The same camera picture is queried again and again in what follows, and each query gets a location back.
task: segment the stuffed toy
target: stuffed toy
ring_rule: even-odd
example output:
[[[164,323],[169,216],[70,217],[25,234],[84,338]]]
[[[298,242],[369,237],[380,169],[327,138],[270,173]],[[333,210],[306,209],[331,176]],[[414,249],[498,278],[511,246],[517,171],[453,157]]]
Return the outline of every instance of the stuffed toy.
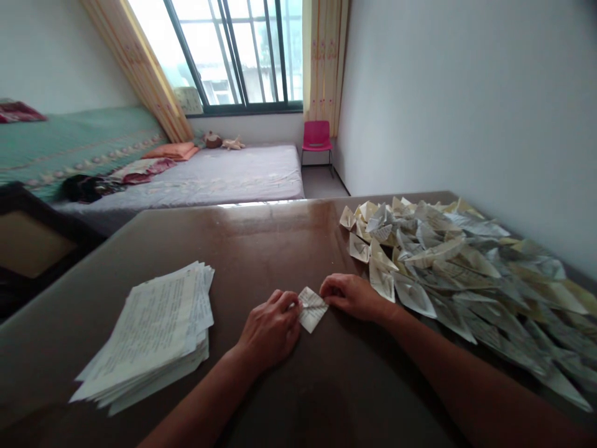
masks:
[[[222,146],[227,147],[230,151],[231,149],[242,149],[244,148],[244,144],[241,143],[241,137],[238,136],[236,140],[224,139]]]
[[[222,139],[219,135],[213,134],[211,131],[205,136],[205,147],[215,149],[222,146]]]

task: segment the curtain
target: curtain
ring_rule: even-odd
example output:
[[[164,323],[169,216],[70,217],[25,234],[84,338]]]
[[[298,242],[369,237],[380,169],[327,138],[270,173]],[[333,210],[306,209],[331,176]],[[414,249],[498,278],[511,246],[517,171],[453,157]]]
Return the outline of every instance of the curtain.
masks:
[[[143,105],[173,143],[191,141],[193,129],[180,107],[128,0],[81,0]]]
[[[303,115],[338,135],[349,0],[303,0]]]

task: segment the window frame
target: window frame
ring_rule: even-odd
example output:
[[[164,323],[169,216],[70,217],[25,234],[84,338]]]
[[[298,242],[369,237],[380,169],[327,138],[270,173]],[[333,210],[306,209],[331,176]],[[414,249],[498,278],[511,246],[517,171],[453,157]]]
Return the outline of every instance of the window frame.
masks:
[[[289,91],[287,86],[287,74],[286,74],[286,61],[285,61],[285,53],[284,53],[284,36],[282,32],[282,21],[284,18],[282,17],[282,8],[280,6],[280,0],[274,0],[275,4],[275,22],[276,28],[278,33],[278,44],[279,44],[279,51],[280,51],[280,71],[282,75],[282,93],[283,98],[279,98],[278,94],[278,87],[277,87],[277,77],[275,75],[276,69],[274,64],[274,49],[272,44],[272,34],[271,34],[271,20],[267,5],[267,0],[263,0],[264,3],[264,13],[265,13],[265,20],[266,28],[267,28],[267,38],[270,48],[270,57],[272,60],[272,74],[273,74],[273,82],[274,82],[274,99],[276,101],[266,103],[265,101],[262,103],[250,103],[248,98],[247,89],[244,82],[244,73],[241,67],[241,61],[238,54],[238,48],[236,46],[236,38],[234,36],[234,27],[233,24],[235,23],[248,23],[251,25],[252,28],[252,35],[253,35],[253,45],[255,48],[255,57],[257,59],[257,69],[259,70],[259,83],[261,87],[262,97],[265,100],[265,93],[264,93],[264,79],[261,70],[261,64],[259,62],[259,54],[257,52],[257,44],[254,39],[254,24],[256,22],[261,22],[262,20],[256,20],[255,17],[252,16],[251,12],[251,2],[247,0],[247,5],[249,9],[249,18],[244,19],[233,19],[231,18],[230,11],[228,8],[228,1],[227,0],[215,0],[218,3],[218,9],[220,12],[220,19],[216,18],[213,14],[213,8],[211,5],[211,0],[207,0],[210,6],[210,10],[212,13],[211,19],[194,19],[194,20],[183,20],[181,21],[178,18],[176,10],[174,9],[174,5],[172,4],[172,0],[163,0],[164,6],[166,7],[166,11],[168,11],[168,15],[170,16],[170,21],[172,22],[172,26],[174,27],[174,31],[178,38],[178,42],[180,43],[180,47],[182,52],[185,56],[185,60],[187,61],[188,69],[191,72],[191,76],[193,77],[193,81],[197,86],[197,91],[199,93],[199,97],[201,99],[201,105],[203,106],[203,114],[188,114],[187,117],[189,118],[200,118],[204,116],[239,116],[239,115],[259,115],[259,114],[270,114],[270,113],[301,113],[303,111],[303,101],[302,100],[295,100],[289,101]],[[286,20],[289,21],[291,19],[299,18],[298,16],[290,16],[289,12],[287,11]],[[228,81],[234,80],[236,82],[236,87],[231,86],[232,92],[232,99],[236,100],[237,95],[239,96],[238,100],[240,104],[232,104],[232,105],[212,105],[209,103],[207,95],[205,93],[205,89],[203,87],[203,83],[201,81],[201,74],[197,70],[197,66],[195,65],[195,61],[193,56],[188,48],[187,40],[182,30],[183,23],[206,23],[206,24],[213,24],[216,33],[218,34],[218,39],[220,40],[220,47],[222,51],[222,57],[224,60],[224,66],[226,69],[226,74],[228,76]],[[220,26],[222,26],[224,30],[224,34],[221,35]],[[228,47],[228,51],[231,57],[231,64],[228,63],[228,58],[226,55],[226,49],[224,45]]]

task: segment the table surface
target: table surface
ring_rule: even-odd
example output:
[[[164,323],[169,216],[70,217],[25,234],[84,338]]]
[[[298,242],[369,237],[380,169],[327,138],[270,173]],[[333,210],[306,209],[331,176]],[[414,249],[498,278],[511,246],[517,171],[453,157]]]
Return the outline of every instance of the table surface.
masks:
[[[456,199],[450,192],[404,196],[411,202]],[[369,198],[391,202],[392,196]],[[366,267],[348,255],[348,232],[338,220],[345,205],[354,210],[365,200],[141,213],[0,327],[0,445],[136,445],[236,343],[249,311],[274,289],[300,292],[309,286],[317,291],[331,273],[363,274]],[[195,260],[216,269],[210,358],[191,375],[112,418],[93,403],[67,404],[77,389],[73,379],[107,341],[130,289]],[[597,291],[578,272],[568,273]],[[422,319],[597,432],[593,414],[484,347]],[[585,396],[597,409],[597,396]],[[311,335],[302,331],[286,362],[258,380],[218,445],[468,446],[395,341],[375,325],[332,309]]]

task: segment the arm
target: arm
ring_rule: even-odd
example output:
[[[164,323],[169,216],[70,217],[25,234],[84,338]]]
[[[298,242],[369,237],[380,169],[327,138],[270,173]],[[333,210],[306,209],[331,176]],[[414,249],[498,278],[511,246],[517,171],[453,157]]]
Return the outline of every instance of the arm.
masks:
[[[296,345],[301,310],[294,292],[276,291],[251,311],[239,342],[139,447],[212,446],[257,377]]]
[[[384,327],[411,357],[476,447],[593,446],[595,440],[514,380],[449,342],[357,276],[334,274],[320,295]]]

